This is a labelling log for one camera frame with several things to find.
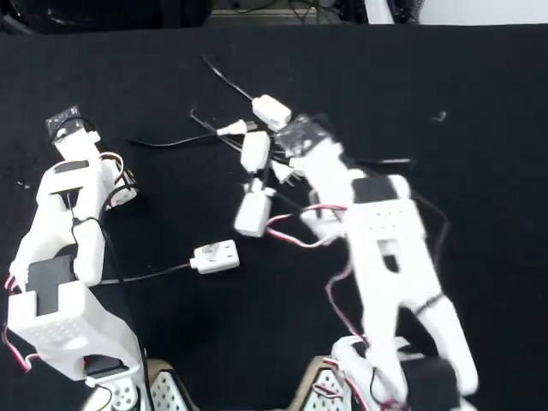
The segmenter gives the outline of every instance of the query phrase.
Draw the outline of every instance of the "white connector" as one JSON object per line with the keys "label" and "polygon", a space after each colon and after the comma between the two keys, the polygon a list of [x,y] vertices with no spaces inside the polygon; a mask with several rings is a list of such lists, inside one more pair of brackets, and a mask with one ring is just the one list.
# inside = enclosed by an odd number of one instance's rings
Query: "white connector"
{"label": "white connector", "polygon": [[259,179],[254,179],[251,190],[246,193],[240,204],[240,210],[234,221],[234,229],[242,235],[262,237],[266,221],[271,213],[271,194],[273,190],[262,189]]}
{"label": "white connector", "polygon": [[200,274],[210,274],[235,268],[240,265],[234,240],[220,241],[194,250],[190,266]]}
{"label": "white connector", "polygon": [[240,163],[248,173],[256,173],[266,166],[271,138],[266,131],[247,133],[241,145]]}
{"label": "white connector", "polygon": [[257,124],[255,124],[255,122],[244,122],[243,120],[238,120],[229,126],[218,129],[217,135],[242,135],[256,129]]}
{"label": "white connector", "polygon": [[291,110],[267,94],[251,102],[254,115],[265,122],[272,131],[279,131],[291,120]]}
{"label": "white connector", "polygon": [[274,171],[274,176],[276,176],[280,184],[289,182],[289,178],[293,176],[295,173],[295,170],[293,169],[293,167],[279,163],[276,160],[272,160],[271,167],[272,167],[272,171]]}

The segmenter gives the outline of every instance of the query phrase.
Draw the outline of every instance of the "black cloth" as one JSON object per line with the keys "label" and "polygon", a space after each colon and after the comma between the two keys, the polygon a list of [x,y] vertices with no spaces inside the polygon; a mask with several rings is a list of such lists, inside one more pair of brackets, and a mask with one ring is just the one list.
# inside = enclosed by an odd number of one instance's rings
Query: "black cloth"
{"label": "black cloth", "polygon": [[[142,186],[139,200],[105,222],[126,276],[180,264],[206,243],[235,238],[239,247],[238,270],[130,285],[148,354],[171,362],[202,408],[289,405],[312,357],[346,334],[324,291],[345,264],[344,244],[305,250],[236,235],[245,175],[236,153],[215,140],[150,150],[122,139],[201,134],[188,119],[192,107],[218,126],[252,119],[246,99],[201,62],[205,54],[252,95],[269,93],[294,113],[327,114],[349,157],[417,161],[410,181],[452,222],[439,276],[479,370],[472,401],[481,409],[538,406],[546,377],[547,53],[546,26],[0,38],[0,261],[7,271],[32,222],[40,178],[58,159],[44,120],[78,104]],[[306,196],[303,186],[283,192]],[[439,222],[422,211],[432,242]],[[298,223],[286,229],[306,234]],[[113,276],[108,267],[104,275]],[[95,293],[125,318],[118,287]],[[359,321],[353,280],[335,294]],[[415,323],[400,326],[428,344]],[[6,349],[0,361],[3,409],[76,409],[87,393],[45,365],[16,377]]]}

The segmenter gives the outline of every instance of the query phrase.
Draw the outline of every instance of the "hole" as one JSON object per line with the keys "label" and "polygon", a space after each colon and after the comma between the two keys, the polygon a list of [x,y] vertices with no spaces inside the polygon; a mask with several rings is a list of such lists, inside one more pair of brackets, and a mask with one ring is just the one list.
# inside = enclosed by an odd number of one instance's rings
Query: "hole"
{"label": "hole", "polygon": [[383,256],[384,265],[386,268],[388,268],[390,271],[398,273],[400,272],[400,266],[397,264],[397,259],[394,254],[388,254]]}

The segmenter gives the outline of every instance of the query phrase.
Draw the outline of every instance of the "wire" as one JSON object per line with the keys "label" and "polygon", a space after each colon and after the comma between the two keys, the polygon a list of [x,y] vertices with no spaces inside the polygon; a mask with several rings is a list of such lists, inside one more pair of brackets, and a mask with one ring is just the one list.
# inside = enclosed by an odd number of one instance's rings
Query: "wire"
{"label": "wire", "polygon": [[252,7],[250,9],[240,10],[237,7],[237,2],[229,0],[229,5],[231,6],[232,10],[235,13],[238,13],[239,15],[246,15],[247,13],[253,13],[254,11],[264,10],[272,7],[274,4],[276,4],[277,0],[270,0],[270,2],[265,3],[260,6]]}
{"label": "wire", "polygon": [[110,393],[109,401],[107,401],[107,403],[103,407],[101,407],[100,409],[97,410],[97,411],[103,411],[104,409],[106,409],[109,406],[110,402],[112,401],[112,397],[114,396],[114,394],[112,394],[112,390],[104,387],[103,385],[97,384],[95,386],[98,387],[98,388],[102,388],[103,390],[107,390]]}
{"label": "wire", "polygon": [[243,89],[241,89],[239,86],[237,86],[234,82],[229,80],[223,73],[221,73],[218,68],[216,68],[207,58],[206,56],[202,56],[202,60],[204,60],[204,63],[207,64],[207,66],[211,69],[215,75],[220,78],[222,81],[224,81],[226,84],[234,88],[238,93],[240,93],[242,96],[247,98],[249,101],[253,101],[253,97],[251,97],[248,93],[244,92]]}
{"label": "wire", "polygon": [[19,366],[22,368],[23,372],[29,372],[33,369],[33,364],[31,361],[37,360],[40,358],[40,356],[36,353],[29,354],[26,357],[23,358],[19,350],[15,347],[14,344],[12,344],[8,339],[8,323],[3,324],[2,329],[2,342],[6,347],[8,347],[11,354],[14,356],[15,361],[19,364]]}
{"label": "wire", "polygon": [[[115,188],[109,194],[109,197],[116,194],[117,190],[120,191],[124,188],[128,188],[128,186],[134,186],[134,184],[126,184],[125,186],[120,186],[118,188]],[[101,209],[101,211],[104,211],[105,204],[108,204],[108,202],[110,201],[109,197],[107,197],[107,200],[104,202],[103,208]],[[123,286],[123,296],[124,296],[126,306],[128,307],[128,310],[129,310],[131,324],[132,324],[133,327],[135,327],[135,322],[134,322],[135,316],[133,314],[133,308],[129,304],[128,289],[125,287],[126,279],[122,275],[122,271],[120,269],[121,266],[120,266],[120,263],[119,263],[118,258],[116,256],[116,250],[114,248],[114,243],[112,242],[110,236],[108,235],[108,233],[104,229],[100,219],[97,219],[95,217],[87,217],[83,220],[78,220],[77,223],[82,224],[82,223],[85,223],[85,222],[91,221],[91,220],[97,223],[97,225],[99,226],[99,229],[101,230],[101,233],[103,234],[104,243],[105,243],[107,249],[109,250],[110,256],[112,258],[112,264],[114,265],[114,272],[115,272],[116,276],[118,277],[118,282],[120,284],[122,284],[122,286]],[[146,353],[145,353],[145,350],[143,349],[143,346],[141,345],[139,339],[137,339],[137,343],[139,344],[139,349],[140,349],[140,352],[141,352],[141,359],[143,361],[143,368],[144,368],[143,373],[145,374],[146,395],[148,396],[148,401],[151,404],[152,411],[154,411],[155,407],[154,407],[154,402],[152,401],[151,386],[150,386],[150,382],[148,381],[148,365],[146,363]]]}
{"label": "wire", "polygon": [[149,143],[147,141],[133,140],[129,138],[124,138],[124,140],[126,140],[128,143],[135,144],[136,146],[143,146],[143,147],[150,147],[150,148],[169,148],[169,147],[180,146],[186,143],[190,143],[191,141],[202,140],[208,137],[215,137],[216,135],[217,133],[196,135],[194,137],[189,137],[183,140],[171,141],[170,143]]}
{"label": "wire", "polygon": [[[131,283],[133,281],[147,280],[149,278],[163,276],[164,274],[170,274],[173,271],[179,271],[180,269],[187,268],[189,266],[190,266],[189,263],[179,264],[179,265],[175,265],[173,267],[170,267],[166,270],[162,270],[162,271],[159,271],[159,272],[153,272],[152,274],[146,274],[145,276],[124,278],[124,281],[126,283]],[[120,283],[120,281],[116,280],[116,279],[115,280],[103,280],[97,285],[112,285],[112,284],[119,284],[119,283]]]}
{"label": "wire", "polygon": [[99,217],[98,217],[99,222],[102,222],[102,221],[103,221],[103,217],[104,217],[104,214],[106,213],[107,207],[112,206],[112,205],[110,204],[110,202],[112,201],[112,199],[114,198],[114,196],[117,195],[118,193],[120,193],[122,190],[129,190],[130,188],[134,188],[134,189],[138,190],[138,189],[139,189],[139,186],[137,186],[137,184],[135,184],[135,183],[124,184],[123,186],[114,188],[114,189],[110,192],[110,194],[107,195],[106,200],[104,201],[104,203],[103,203],[103,205],[101,206],[101,209],[100,209],[100,211],[99,211]]}
{"label": "wire", "polygon": [[[310,205],[309,207],[305,207],[305,208],[301,209],[300,213],[303,213],[305,211],[311,211],[311,210],[346,211],[346,207],[342,207],[340,205],[316,204],[316,205]],[[302,248],[320,247],[320,246],[323,246],[325,243],[327,243],[329,241],[332,241],[335,238],[337,238],[337,235],[327,236],[325,238],[319,239],[318,241],[316,241],[312,244],[309,244],[309,243],[305,243],[305,242],[299,240],[298,238],[293,237],[292,235],[285,234],[281,231],[277,231],[277,230],[272,229],[272,228],[269,227],[272,223],[275,223],[278,220],[283,220],[285,218],[289,218],[289,217],[292,217],[294,215],[295,215],[294,213],[290,213],[290,214],[283,214],[281,216],[275,216],[275,217],[270,218],[266,222],[266,225],[265,225],[266,232],[268,234],[276,237],[279,240],[290,242],[290,243],[295,244],[296,246],[299,246],[299,247],[302,247]]]}
{"label": "wire", "polygon": [[354,327],[352,322],[346,317],[346,315],[344,315],[343,310],[341,310],[339,306],[335,303],[335,298],[333,297],[333,286],[339,281],[342,281],[348,276],[350,276],[350,274],[352,274],[352,259],[348,259],[348,262],[346,263],[346,265],[344,266],[344,269],[340,273],[330,278],[330,280],[325,285],[325,293],[327,294],[327,299],[329,300],[329,303],[333,307],[335,314],[346,326],[348,331],[350,331],[352,335],[361,339],[365,343],[366,347],[369,347],[369,342],[367,341],[367,339],[357,331],[357,329]]}
{"label": "wire", "polygon": [[95,126],[92,124],[92,122],[90,122],[89,120],[87,120],[85,117],[82,117],[82,116],[72,116],[72,117],[69,117],[69,118],[65,118],[63,121],[61,121],[57,127],[55,128],[55,130],[53,131],[52,133],[52,136],[51,136],[51,140],[50,140],[50,143],[51,144],[55,144],[59,141],[61,141],[62,139],[64,139],[66,137],[66,134],[61,134],[61,135],[58,135],[59,132],[61,131],[61,128],[69,123],[69,122],[76,122],[76,121],[81,121],[84,123],[84,128],[86,128],[86,126],[89,127],[90,130],[94,131],[94,130],[97,130],[95,128]]}
{"label": "wire", "polygon": [[354,381],[352,381],[352,379],[350,379],[350,377],[346,377],[344,380],[346,381],[346,384],[348,384],[348,386],[352,390],[352,393],[354,394],[354,396],[358,400],[358,403],[360,404],[361,411],[367,411],[369,408],[367,408],[366,401],[363,399],[363,396],[361,396],[361,393],[360,393],[360,390],[358,389],[358,386],[355,384]]}
{"label": "wire", "polygon": [[122,178],[123,176],[123,173],[124,173],[124,170],[125,170],[125,167],[123,165],[123,158],[120,154],[116,153],[116,152],[101,152],[99,154],[99,158],[100,159],[103,159],[103,157],[111,157],[111,158],[115,158],[116,160],[118,160],[118,163],[120,165],[120,173],[118,174],[118,176],[116,176],[116,178],[114,179],[114,183],[116,184],[117,182],[120,181],[120,179]]}

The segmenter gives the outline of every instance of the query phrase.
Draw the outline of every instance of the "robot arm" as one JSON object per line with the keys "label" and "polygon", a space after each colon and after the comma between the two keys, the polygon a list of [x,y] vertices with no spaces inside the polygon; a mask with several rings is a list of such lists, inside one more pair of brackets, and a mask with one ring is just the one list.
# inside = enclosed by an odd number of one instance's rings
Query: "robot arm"
{"label": "robot arm", "polygon": [[[9,297],[8,327],[68,378],[110,390],[115,409],[133,409],[140,398],[140,409],[147,410],[137,337],[88,288],[99,283],[103,271],[98,219],[110,192],[124,184],[125,171],[121,161],[107,158],[116,154],[99,152],[97,133],[74,127],[80,118],[76,108],[60,116],[67,126],[62,138],[56,128],[53,141],[65,160],[45,172],[33,224],[10,266],[21,293]],[[122,190],[110,206],[134,196],[134,189]],[[90,217],[97,221],[86,220]],[[74,257],[60,253],[71,245],[77,246]]]}
{"label": "robot arm", "polygon": [[[293,164],[320,203],[348,209],[341,223],[333,223],[331,211],[316,218],[304,213],[302,219],[317,235],[330,230],[346,236],[369,344],[364,361],[370,366],[360,368],[359,361],[351,366],[359,389],[368,390],[371,372],[376,370],[387,398],[405,403],[413,395],[409,391],[413,377],[403,371],[393,344],[399,308],[407,307],[454,370],[458,392],[474,393],[478,385],[474,361],[455,308],[441,290],[426,247],[426,232],[405,179],[349,170],[341,160],[341,145],[306,116],[298,116],[276,133],[275,140],[295,159]],[[367,370],[370,375],[359,378]]]}

